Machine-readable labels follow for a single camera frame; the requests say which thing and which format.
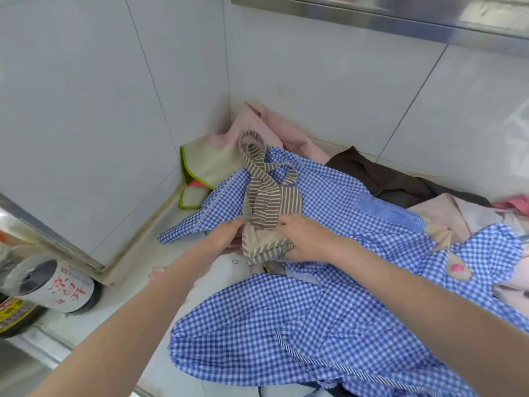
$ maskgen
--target person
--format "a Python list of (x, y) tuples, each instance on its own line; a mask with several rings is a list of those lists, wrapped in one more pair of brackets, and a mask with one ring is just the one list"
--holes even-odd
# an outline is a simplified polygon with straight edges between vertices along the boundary
[[(32, 397), (129, 396), (195, 281), (241, 226), (241, 218), (221, 223), (182, 253), (76, 347)], [(289, 259), (328, 262), (352, 276), (478, 394), (529, 395), (526, 333), (300, 214), (281, 216), (276, 230), (294, 244)]]

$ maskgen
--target blue and white checkered garment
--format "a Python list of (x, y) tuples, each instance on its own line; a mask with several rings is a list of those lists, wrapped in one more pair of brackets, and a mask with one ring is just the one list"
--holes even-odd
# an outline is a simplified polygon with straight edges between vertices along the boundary
[[(473, 272), (446, 274), (447, 251), (414, 213), (369, 195), (356, 179), (272, 148), (267, 161), (298, 171), (303, 213), (358, 240), (384, 259), (424, 276), (529, 331), (529, 320), (492, 297), (510, 278), (522, 249), (511, 230), (494, 224), (451, 250)], [(280, 180), (282, 166), (271, 174)], [(202, 209), (160, 235), (167, 243), (240, 215), (250, 176), (240, 170), (216, 188)], [(257, 275), (213, 295), (175, 324), (169, 354), (176, 367), (202, 380), (256, 386), (318, 380), (359, 396), (457, 395), (474, 392), (438, 361), (387, 308), (351, 277), (327, 264), (288, 264), (320, 285)]]

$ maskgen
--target pink dot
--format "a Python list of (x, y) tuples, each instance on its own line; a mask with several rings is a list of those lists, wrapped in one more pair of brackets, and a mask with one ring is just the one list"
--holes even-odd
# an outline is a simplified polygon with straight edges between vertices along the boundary
[(454, 272), (464, 272), (465, 268), (461, 266), (459, 263), (456, 263), (455, 265), (452, 265), (452, 270)]

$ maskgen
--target left hand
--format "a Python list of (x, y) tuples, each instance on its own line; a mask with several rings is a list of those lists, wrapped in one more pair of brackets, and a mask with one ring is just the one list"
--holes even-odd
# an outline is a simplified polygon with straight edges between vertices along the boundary
[(217, 253), (222, 253), (224, 249), (232, 247), (232, 241), (243, 224), (242, 217), (225, 221), (219, 224), (204, 239)]

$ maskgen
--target right arm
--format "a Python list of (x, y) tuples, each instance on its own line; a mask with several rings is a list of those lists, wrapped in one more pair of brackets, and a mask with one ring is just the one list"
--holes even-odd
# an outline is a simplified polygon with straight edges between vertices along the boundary
[(325, 261), (366, 287), (478, 394), (529, 395), (529, 336), (463, 297), (299, 214), (283, 215), (294, 261)]

